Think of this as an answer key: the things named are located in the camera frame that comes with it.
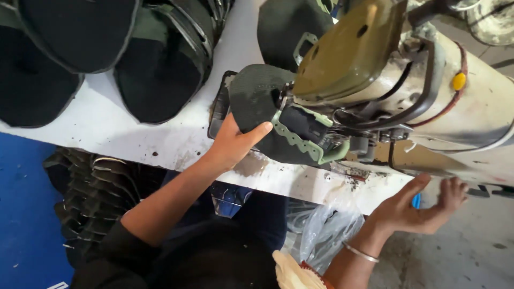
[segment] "black sleeve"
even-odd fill
[[[75,270],[70,288],[148,288],[143,276],[159,253],[160,248],[151,247],[117,222],[100,250],[87,255],[85,264]]]

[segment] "plastic bag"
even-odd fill
[[[355,235],[364,223],[364,217],[352,198],[346,200],[344,206],[341,202],[333,204],[338,205],[337,210],[295,201],[291,202],[287,215],[290,231],[287,236],[290,240],[286,240],[289,244],[287,251],[296,261],[307,262],[320,274],[326,271],[332,258],[342,249],[342,242]]]

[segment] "silver bangle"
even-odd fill
[[[378,263],[380,262],[380,260],[378,260],[377,258],[373,258],[371,256],[368,256],[366,254],[364,254],[363,252],[351,247],[350,245],[348,245],[348,243],[346,242],[343,242],[343,245],[348,249],[350,250],[352,253],[354,253],[355,255],[357,256],[360,256],[360,257],[363,257],[364,259],[368,260],[368,261],[371,261],[371,262],[375,262],[375,263]]]

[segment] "yellow button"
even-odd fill
[[[453,89],[456,91],[461,90],[466,84],[466,75],[464,73],[459,73],[453,77]]]

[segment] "white table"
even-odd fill
[[[17,129],[0,123],[0,132],[182,171],[212,144],[207,137],[209,108],[223,73],[263,63],[256,37],[259,6],[263,2],[236,1],[215,49],[209,80],[177,117],[164,124],[138,123],[123,106],[112,72],[107,72],[87,75],[76,98],[51,124],[38,129]],[[347,176],[286,165],[251,152],[218,180],[337,207],[354,200],[362,213],[369,214],[410,179],[401,174],[372,174],[365,183],[352,186],[352,179]]]

